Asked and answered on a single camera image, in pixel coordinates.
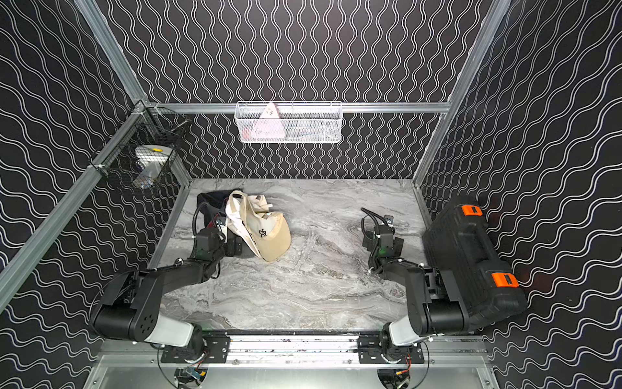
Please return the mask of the white baseball cap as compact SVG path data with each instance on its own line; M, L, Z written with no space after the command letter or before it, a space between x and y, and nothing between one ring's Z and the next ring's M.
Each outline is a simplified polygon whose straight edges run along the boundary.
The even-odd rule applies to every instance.
M233 191L228 196L227 202L225 204L225 213L227 217L226 225L229 230L231 230L239 238L242 238L242 240L245 242L246 246L249 247L251 252L256 257L258 257L259 251L257 249L257 246L255 245L247 228L245 227L244 221L242 220L241 210L242 206L245 204L245 201L246 194L239 190Z

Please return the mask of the tan baseball cap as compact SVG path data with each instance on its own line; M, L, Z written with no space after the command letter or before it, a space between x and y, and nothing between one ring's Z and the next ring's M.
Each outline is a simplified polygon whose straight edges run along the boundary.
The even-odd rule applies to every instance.
M265 261L273 262L289 250L292 237L282 212L242 211L241 220L257 247L259 256Z

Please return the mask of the navy baseball cap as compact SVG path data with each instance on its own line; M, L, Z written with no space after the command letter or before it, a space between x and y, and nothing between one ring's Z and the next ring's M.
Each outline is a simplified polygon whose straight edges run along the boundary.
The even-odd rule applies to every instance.
M219 217L226 217L226 205L233 190L210 191L197 195L196 211L202 215L202 226L207 227Z

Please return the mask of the cream baseball cap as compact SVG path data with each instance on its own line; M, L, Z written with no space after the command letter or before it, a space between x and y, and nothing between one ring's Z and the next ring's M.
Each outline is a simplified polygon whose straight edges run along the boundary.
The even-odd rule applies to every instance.
M246 214L263 216L271 211L273 204L270 204L264 195L247 195L244 197Z

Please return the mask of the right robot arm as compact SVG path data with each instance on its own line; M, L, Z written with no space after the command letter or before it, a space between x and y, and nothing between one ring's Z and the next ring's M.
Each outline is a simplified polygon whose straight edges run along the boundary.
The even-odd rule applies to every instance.
M395 236L393 218L362 208L362 246L369 252L368 273L405 288L407 313L385 324L380 335L381 355L390 363L406 359L431 336L455 335L469 327L467 308L455 275L402 256L403 239Z

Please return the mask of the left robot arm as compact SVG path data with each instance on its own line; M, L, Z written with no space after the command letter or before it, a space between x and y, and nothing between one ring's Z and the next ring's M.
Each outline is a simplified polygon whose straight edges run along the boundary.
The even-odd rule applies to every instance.
M225 226L226 204L221 193L198 197L189 258L157 269L120 272L105 285L90 313L95 333L112 340L159 345L190 363L204 360L210 349L202 327L164 316L160 304L167 293L218 279L221 261L242 254L241 238Z

